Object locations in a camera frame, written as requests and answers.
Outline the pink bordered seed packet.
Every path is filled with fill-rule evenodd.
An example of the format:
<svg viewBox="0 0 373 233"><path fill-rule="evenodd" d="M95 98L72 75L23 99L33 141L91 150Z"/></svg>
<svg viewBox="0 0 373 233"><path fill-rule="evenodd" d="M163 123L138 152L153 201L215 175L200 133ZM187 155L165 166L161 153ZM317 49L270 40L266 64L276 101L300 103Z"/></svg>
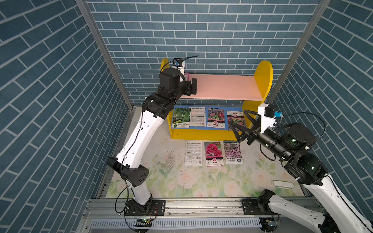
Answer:
<svg viewBox="0 0 373 233"><path fill-rule="evenodd" d="M189 81L190 80L190 74L189 73L184 73L184 77L185 77L185 80L186 81Z"/></svg>

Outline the red zinnia seed packet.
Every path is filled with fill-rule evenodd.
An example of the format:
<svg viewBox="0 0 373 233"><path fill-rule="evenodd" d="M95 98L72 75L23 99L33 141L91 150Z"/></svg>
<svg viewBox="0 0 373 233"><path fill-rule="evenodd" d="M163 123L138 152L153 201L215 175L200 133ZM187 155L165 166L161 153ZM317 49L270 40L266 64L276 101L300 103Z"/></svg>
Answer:
<svg viewBox="0 0 373 233"><path fill-rule="evenodd" d="M227 111L228 122L233 122L238 125L246 127L246 121L244 118L244 113L240 111Z"/></svg>

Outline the purple flower seed packet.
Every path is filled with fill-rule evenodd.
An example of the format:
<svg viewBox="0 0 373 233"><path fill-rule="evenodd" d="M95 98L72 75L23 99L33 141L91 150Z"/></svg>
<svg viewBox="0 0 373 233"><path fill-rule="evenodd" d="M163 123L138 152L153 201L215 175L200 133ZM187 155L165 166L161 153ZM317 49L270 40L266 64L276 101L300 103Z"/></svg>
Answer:
<svg viewBox="0 0 373 233"><path fill-rule="evenodd" d="M243 164L240 143L237 141L224 141L223 146L225 160L228 165Z"/></svg>

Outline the mixed flower seed packet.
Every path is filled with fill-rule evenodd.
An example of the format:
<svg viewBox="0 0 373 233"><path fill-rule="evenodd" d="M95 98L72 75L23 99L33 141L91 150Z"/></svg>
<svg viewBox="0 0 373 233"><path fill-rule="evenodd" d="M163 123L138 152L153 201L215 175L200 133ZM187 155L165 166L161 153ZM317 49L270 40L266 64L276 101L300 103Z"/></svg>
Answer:
<svg viewBox="0 0 373 233"><path fill-rule="evenodd" d="M221 108L209 108L207 114L207 127L224 129L225 111Z"/></svg>

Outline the magenta hollyhock seed packet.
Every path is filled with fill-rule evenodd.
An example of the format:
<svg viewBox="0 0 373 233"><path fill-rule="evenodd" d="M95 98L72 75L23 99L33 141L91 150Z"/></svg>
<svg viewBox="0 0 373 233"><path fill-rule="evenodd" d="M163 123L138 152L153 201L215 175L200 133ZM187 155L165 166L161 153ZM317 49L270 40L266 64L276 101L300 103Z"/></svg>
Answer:
<svg viewBox="0 0 373 233"><path fill-rule="evenodd" d="M204 142L207 167L224 166L223 149L220 141Z"/></svg>

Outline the white text seed packet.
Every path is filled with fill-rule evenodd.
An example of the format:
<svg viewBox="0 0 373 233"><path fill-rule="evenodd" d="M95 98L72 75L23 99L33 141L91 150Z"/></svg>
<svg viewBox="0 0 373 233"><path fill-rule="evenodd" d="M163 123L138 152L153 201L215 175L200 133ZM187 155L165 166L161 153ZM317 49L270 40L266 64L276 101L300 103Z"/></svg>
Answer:
<svg viewBox="0 0 373 233"><path fill-rule="evenodd" d="M202 141L187 141L185 166L202 166Z"/></svg>

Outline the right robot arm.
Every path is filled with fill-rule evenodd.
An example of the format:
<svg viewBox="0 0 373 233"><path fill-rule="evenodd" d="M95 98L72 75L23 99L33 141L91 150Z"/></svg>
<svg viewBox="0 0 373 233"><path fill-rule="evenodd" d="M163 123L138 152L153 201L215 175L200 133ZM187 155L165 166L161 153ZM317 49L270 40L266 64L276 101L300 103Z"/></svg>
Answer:
<svg viewBox="0 0 373 233"><path fill-rule="evenodd" d="M279 136L273 129L278 112L259 110L244 111L253 124L244 127L232 121L229 126L238 142L247 140L251 145L257 141L274 154L280 162L286 162L283 169L310 191L326 210L314 212L288 202L275 192L264 189L256 198L256 209L261 214L283 215L307 227L315 233L371 233L373 223L366 219L346 198L329 174L321 160L310 153L319 138L304 125L284 125L286 132Z"/></svg>

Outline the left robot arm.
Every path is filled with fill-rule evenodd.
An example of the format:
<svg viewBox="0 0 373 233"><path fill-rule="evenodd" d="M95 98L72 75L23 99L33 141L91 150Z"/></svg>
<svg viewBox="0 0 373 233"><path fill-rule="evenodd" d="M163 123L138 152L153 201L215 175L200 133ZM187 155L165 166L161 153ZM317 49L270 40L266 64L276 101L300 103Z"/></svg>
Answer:
<svg viewBox="0 0 373 233"><path fill-rule="evenodd" d="M107 159L107 165L130 185L134 194L133 201L145 213L151 207L152 195L145 183L149 170L141 165L144 152L177 101L182 96L197 94L197 80L186 80L178 69L164 69L159 78L158 90L142 104L142 114L129 140L116 156Z"/></svg>

